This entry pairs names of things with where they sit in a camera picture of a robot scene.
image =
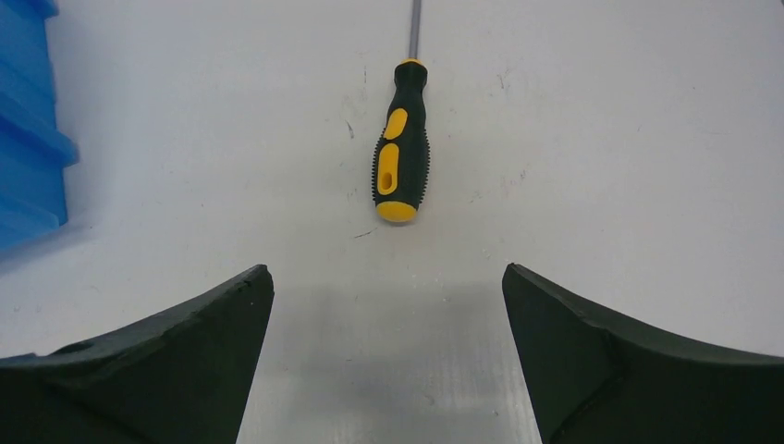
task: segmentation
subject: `scratch mark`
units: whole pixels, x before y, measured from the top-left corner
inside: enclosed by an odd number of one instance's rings
[[[473,201],[476,201],[478,199],[482,199],[482,197],[483,196],[482,196],[482,193],[480,191],[474,191],[473,192],[473,196],[471,196],[471,200],[469,201],[469,204],[473,204]]]
[[[376,231],[377,229],[378,229],[378,227],[376,227],[376,228],[373,228],[373,229],[371,229],[370,231],[368,231],[368,232],[366,232],[366,233],[358,234],[358,235],[354,236],[354,239],[364,238],[364,237],[365,237],[365,236],[367,236],[368,234],[370,234],[370,233],[372,233],[372,232]]]
[[[506,178],[506,176],[501,176],[500,184],[501,184],[501,187],[500,187],[501,188],[501,192],[504,194],[504,198],[508,199],[509,198],[509,186],[507,185],[507,178]]]

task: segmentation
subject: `screwdriver handle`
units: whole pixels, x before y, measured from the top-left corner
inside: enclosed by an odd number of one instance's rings
[[[411,221],[424,198],[430,169],[422,98],[426,83],[427,68],[415,58],[395,68],[397,89],[373,160],[375,211],[389,222]]]

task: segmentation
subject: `blue plastic bin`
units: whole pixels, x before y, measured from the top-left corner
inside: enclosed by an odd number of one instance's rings
[[[54,0],[0,0],[0,250],[67,221],[63,167],[73,143],[55,125],[43,21]]]

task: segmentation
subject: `handle hole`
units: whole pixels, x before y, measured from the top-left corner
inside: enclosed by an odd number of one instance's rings
[[[392,173],[382,173],[379,183],[381,192],[389,191],[392,188]]]

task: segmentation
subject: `white table surface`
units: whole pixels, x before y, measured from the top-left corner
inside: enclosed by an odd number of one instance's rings
[[[71,221],[0,256],[0,355],[264,263],[239,442],[531,443],[509,262],[784,355],[778,0],[424,0],[433,166],[403,228],[376,218],[370,166],[409,0],[60,5]]]

